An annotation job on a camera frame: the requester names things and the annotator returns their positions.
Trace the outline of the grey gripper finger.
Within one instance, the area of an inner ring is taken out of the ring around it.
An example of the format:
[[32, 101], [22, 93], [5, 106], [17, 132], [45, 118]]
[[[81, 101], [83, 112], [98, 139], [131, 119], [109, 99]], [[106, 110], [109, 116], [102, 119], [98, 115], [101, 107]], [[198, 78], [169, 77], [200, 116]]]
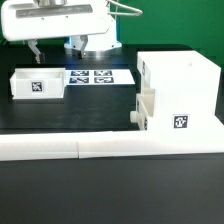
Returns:
[[85, 54], [85, 48], [88, 43], [88, 36], [87, 35], [80, 35], [77, 37], [76, 40], [76, 49], [78, 51], [78, 58], [83, 59]]
[[28, 40], [27, 41], [29, 48], [31, 49], [31, 51], [34, 53], [35, 55], [35, 59], [36, 62], [38, 64], [40, 63], [44, 63], [45, 62], [45, 54], [42, 53], [38, 47], [37, 47], [37, 40], [33, 39], [33, 40]]

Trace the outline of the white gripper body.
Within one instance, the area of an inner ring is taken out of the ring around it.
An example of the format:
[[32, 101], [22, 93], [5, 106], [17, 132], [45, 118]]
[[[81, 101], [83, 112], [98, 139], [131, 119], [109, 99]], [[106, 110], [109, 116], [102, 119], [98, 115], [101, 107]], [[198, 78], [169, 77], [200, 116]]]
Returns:
[[1, 27], [8, 41], [106, 33], [112, 22], [105, 0], [66, 0], [44, 7], [37, 0], [6, 0]]

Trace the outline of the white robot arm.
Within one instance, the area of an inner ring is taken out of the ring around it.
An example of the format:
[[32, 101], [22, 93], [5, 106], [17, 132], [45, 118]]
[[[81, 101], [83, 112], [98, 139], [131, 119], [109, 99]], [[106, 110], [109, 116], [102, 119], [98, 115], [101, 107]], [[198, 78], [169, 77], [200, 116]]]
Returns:
[[4, 38], [25, 41], [41, 63], [41, 39], [66, 37], [65, 52], [80, 58], [120, 50], [116, 18], [140, 16], [142, 11], [119, 0], [5, 0], [0, 14]]

